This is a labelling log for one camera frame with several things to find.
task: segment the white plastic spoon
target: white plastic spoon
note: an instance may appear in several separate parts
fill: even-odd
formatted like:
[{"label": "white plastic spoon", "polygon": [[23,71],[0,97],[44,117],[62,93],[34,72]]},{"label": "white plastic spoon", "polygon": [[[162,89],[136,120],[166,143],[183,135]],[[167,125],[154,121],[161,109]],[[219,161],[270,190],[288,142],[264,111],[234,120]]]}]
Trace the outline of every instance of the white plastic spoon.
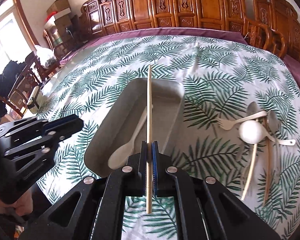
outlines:
[{"label": "white plastic spoon", "polygon": [[147,107],[143,110],[140,120],[137,124],[136,129],[133,132],[133,135],[131,136],[130,141],[116,149],[115,152],[112,153],[112,155],[108,159],[109,168],[116,170],[117,168],[120,168],[126,164],[128,157],[133,154],[134,141],[136,140],[136,137],[140,133],[140,130],[142,129],[146,120]]},{"label": "white plastic spoon", "polygon": [[281,145],[293,146],[296,144],[295,139],[291,140],[275,140],[267,130],[262,126],[261,123],[258,123],[254,120],[249,120],[243,122],[239,127],[239,135],[242,141],[250,144],[256,144],[263,140],[266,136],[270,141],[277,142]]}]

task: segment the fork handle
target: fork handle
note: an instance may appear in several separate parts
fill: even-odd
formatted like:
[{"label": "fork handle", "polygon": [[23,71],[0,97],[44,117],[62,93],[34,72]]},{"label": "fork handle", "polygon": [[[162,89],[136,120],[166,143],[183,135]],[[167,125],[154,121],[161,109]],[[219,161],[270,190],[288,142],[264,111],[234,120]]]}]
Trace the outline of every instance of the fork handle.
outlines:
[{"label": "fork handle", "polygon": [[249,115],[247,117],[240,118],[240,119],[238,119],[234,122],[235,123],[240,123],[240,122],[245,122],[245,121],[249,121],[249,120],[253,120],[253,119],[257,119],[257,118],[265,117],[265,116],[267,116],[267,112],[266,111],[261,111],[261,112]]}]

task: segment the green palm leaf pattern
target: green palm leaf pattern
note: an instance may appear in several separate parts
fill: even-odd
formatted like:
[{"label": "green palm leaf pattern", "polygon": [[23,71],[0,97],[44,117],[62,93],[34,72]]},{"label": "green palm leaf pattern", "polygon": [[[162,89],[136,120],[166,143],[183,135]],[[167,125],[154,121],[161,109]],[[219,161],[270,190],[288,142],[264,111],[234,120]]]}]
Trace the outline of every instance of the green palm leaf pattern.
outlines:
[{"label": "green palm leaf pattern", "polygon": [[[173,164],[191,176],[214,176],[238,197],[250,146],[245,145],[242,158],[236,161],[242,143],[239,125],[225,131],[217,119],[245,116],[252,101],[261,109],[276,112],[280,121],[277,137],[294,138],[297,143],[279,147],[280,180],[279,184],[271,182],[265,206],[265,141],[258,144],[254,171],[258,182],[251,184],[252,194],[245,203],[282,239],[288,239],[300,223],[300,89],[277,56],[232,41],[174,35],[129,38],[98,45],[78,61],[37,115],[52,121],[77,114],[84,120],[81,132],[60,143],[55,166],[38,181],[48,199],[54,203],[85,176],[98,178],[85,165],[84,152],[109,108],[130,81],[147,77],[150,64],[153,78],[175,80],[185,89]],[[145,203],[144,197],[126,198],[123,236],[141,229],[149,239],[176,239],[173,198],[153,198],[150,215]]]}]

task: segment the beige fork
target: beige fork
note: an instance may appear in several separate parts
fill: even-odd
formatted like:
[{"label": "beige fork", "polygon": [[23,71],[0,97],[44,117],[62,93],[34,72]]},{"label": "beige fork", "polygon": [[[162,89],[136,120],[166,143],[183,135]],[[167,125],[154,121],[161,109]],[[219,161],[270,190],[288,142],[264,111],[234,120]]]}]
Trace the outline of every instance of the beige fork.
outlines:
[{"label": "beige fork", "polygon": [[261,112],[258,112],[256,114],[252,114],[252,115],[249,115],[247,117],[244,117],[244,118],[240,118],[238,120],[235,120],[235,121],[229,121],[229,120],[226,120],[226,119],[221,119],[221,118],[218,118],[218,124],[220,125],[220,127],[224,130],[230,130],[236,123],[241,123],[241,122],[245,122],[245,121],[249,121],[249,120],[254,120],[254,119],[258,119],[260,117],[265,117],[267,116],[267,112],[266,111],[261,111]]}]

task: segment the cardboard box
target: cardboard box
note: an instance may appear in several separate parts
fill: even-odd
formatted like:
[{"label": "cardboard box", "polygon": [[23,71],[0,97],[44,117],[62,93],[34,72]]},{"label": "cardboard box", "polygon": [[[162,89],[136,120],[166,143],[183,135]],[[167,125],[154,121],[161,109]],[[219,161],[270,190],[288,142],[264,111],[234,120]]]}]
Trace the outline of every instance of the cardboard box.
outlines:
[{"label": "cardboard box", "polygon": [[56,0],[47,10],[47,14],[49,15],[54,11],[61,12],[67,8],[70,8],[68,0]]},{"label": "cardboard box", "polygon": [[72,25],[69,14],[56,19],[54,24],[56,25],[59,36],[61,37],[66,33],[66,28]]}]

